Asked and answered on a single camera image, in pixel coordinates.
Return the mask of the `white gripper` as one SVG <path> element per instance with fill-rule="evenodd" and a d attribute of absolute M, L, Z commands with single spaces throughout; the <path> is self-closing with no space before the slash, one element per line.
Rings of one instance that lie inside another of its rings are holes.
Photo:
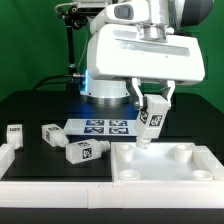
<path fill-rule="evenodd" d="M 170 25 L 171 1 L 129 0 L 111 4 L 90 24 L 89 75 L 99 80 L 131 78 L 128 91 L 136 110 L 147 107 L 140 79 L 165 80 L 162 97 L 170 109 L 175 82 L 193 85 L 205 76 L 198 41 L 176 35 Z"/>

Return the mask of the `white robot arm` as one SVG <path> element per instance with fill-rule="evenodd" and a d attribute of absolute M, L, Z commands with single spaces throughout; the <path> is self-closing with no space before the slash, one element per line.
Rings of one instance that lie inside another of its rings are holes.
<path fill-rule="evenodd" d="M 177 85 L 201 82 L 205 69 L 198 40 L 180 32 L 197 26 L 214 0 L 118 0 L 90 22 L 85 87 L 81 94 L 98 103 L 132 99 L 148 107 L 140 85 L 163 86 L 170 99 Z"/>

